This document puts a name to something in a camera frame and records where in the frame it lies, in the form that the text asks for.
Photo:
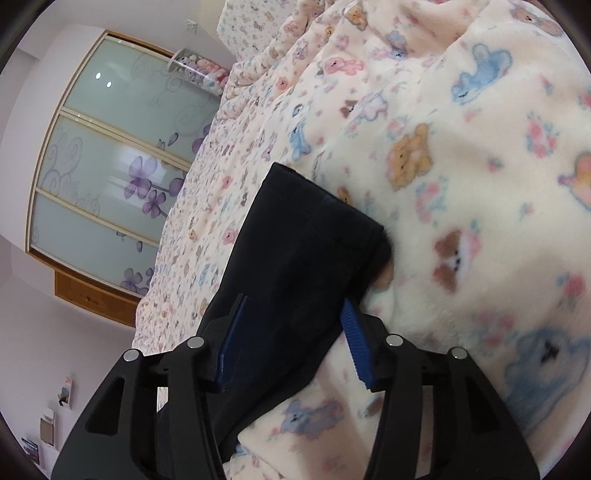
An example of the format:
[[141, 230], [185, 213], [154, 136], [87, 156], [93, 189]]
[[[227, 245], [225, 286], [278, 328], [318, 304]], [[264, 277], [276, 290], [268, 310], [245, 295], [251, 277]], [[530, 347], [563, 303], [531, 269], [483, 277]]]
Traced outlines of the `black pants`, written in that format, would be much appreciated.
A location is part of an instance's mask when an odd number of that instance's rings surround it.
[[389, 261], [385, 229], [273, 164], [197, 333], [174, 352], [165, 417], [174, 458], [228, 458], [238, 433], [311, 383]]

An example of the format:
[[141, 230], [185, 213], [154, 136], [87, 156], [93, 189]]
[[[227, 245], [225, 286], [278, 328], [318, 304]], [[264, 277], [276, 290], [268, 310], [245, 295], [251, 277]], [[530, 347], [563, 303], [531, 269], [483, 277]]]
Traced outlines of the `wooden door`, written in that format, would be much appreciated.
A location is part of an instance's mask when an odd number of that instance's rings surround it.
[[60, 271], [54, 272], [56, 297], [105, 319], [134, 328], [137, 301], [113, 294]]

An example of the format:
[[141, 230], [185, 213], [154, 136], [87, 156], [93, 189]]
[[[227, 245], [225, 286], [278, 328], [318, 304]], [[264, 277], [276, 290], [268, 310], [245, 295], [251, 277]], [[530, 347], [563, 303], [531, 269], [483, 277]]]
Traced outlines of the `frosted glass floral wardrobe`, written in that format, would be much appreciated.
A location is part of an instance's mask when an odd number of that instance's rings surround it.
[[219, 106], [167, 71], [174, 54], [102, 34], [60, 97], [33, 180], [28, 249], [134, 297]]

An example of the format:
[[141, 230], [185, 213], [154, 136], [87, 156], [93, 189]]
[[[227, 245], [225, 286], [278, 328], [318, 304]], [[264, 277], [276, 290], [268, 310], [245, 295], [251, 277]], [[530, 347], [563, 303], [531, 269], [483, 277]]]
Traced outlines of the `cartoon print fleece blanket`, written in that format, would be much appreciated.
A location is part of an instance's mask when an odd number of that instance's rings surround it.
[[387, 230], [363, 306], [466, 348], [542, 475], [590, 412], [590, 73], [536, 1], [300, 1], [233, 66], [134, 346], [197, 331], [273, 163]]

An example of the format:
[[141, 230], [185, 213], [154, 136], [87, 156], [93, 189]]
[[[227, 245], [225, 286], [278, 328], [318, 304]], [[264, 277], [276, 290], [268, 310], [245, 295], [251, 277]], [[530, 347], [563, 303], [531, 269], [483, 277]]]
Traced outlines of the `clear tube of plush toys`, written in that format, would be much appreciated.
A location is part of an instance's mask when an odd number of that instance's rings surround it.
[[217, 97], [228, 83], [228, 70], [190, 49], [178, 50], [168, 61], [167, 71]]

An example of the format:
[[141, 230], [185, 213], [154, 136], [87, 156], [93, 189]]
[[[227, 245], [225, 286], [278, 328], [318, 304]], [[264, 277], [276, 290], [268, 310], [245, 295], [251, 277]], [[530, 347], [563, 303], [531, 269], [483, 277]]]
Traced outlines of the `cartoon print pillow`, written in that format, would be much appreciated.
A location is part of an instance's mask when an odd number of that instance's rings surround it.
[[224, 2], [216, 32], [236, 61], [256, 56], [276, 37], [294, 0], [229, 0]]

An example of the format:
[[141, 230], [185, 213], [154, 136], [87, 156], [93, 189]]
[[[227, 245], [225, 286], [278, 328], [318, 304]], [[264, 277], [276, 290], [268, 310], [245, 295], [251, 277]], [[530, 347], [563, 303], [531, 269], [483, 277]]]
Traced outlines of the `white wall shelf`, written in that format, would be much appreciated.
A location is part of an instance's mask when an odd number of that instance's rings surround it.
[[39, 437], [47, 445], [56, 445], [56, 417], [55, 411], [50, 408], [46, 408], [40, 416]]
[[60, 407], [70, 409], [71, 408], [71, 397], [73, 389], [73, 378], [66, 376], [63, 385], [57, 395], [57, 402]]

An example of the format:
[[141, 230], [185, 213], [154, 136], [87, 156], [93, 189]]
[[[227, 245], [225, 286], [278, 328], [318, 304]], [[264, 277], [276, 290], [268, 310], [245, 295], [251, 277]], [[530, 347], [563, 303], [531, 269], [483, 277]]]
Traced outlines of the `white wall socket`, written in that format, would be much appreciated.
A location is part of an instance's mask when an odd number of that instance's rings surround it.
[[189, 32], [195, 34], [197, 32], [197, 23], [195, 21], [193, 21], [193, 20], [188, 19], [186, 21], [186, 29]]

